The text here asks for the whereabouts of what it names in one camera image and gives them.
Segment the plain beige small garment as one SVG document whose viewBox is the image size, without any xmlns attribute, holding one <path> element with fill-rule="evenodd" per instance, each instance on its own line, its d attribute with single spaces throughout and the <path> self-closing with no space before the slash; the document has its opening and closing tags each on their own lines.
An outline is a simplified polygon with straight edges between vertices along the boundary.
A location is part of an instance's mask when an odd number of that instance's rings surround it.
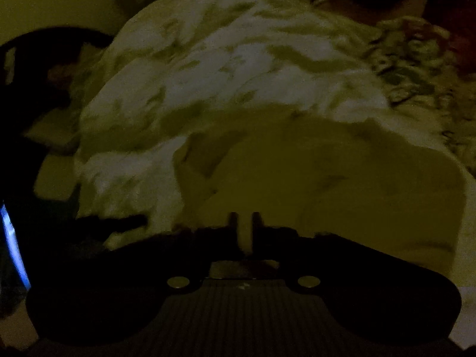
<svg viewBox="0 0 476 357">
<path fill-rule="evenodd" d="M 238 216 L 254 250 L 252 215 L 303 237 L 328 231 L 446 274 L 456 256 L 466 182 L 446 154 L 408 143 L 372 119 L 337 123 L 287 109 L 223 117 L 174 153 L 181 222 Z"/>
</svg>

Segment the white leaf-print duvet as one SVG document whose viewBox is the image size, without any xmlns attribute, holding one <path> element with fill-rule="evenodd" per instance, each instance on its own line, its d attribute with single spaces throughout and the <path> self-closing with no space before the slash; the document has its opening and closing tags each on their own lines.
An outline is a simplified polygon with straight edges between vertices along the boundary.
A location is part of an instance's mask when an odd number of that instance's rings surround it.
<svg viewBox="0 0 476 357">
<path fill-rule="evenodd" d="M 475 352 L 475 178 L 436 121 L 389 104 L 363 55 L 378 30 L 306 0 L 157 0 L 74 82 L 77 217 L 97 234 L 101 327 L 180 356 L 463 356 Z M 232 251 L 228 220 L 190 227 L 173 156 L 223 117 L 287 109 L 372 119 L 446 154 L 466 182 L 450 271 L 321 231 L 265 225 Z"/>
</svg>

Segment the monkey-print yellow blanket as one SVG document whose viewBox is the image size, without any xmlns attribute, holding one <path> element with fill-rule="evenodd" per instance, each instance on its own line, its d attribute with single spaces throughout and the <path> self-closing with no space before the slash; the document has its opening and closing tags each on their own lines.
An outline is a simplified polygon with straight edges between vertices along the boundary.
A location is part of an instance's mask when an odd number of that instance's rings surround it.
<svg viewBox="0 0 476 357">
<path fill-rule="evenodd" d="M 436 121 L 444 145 L 475 172 L 475 0 L 306 0 L 374 27 L 364 60 L 391 107 Z"/>
</svg>

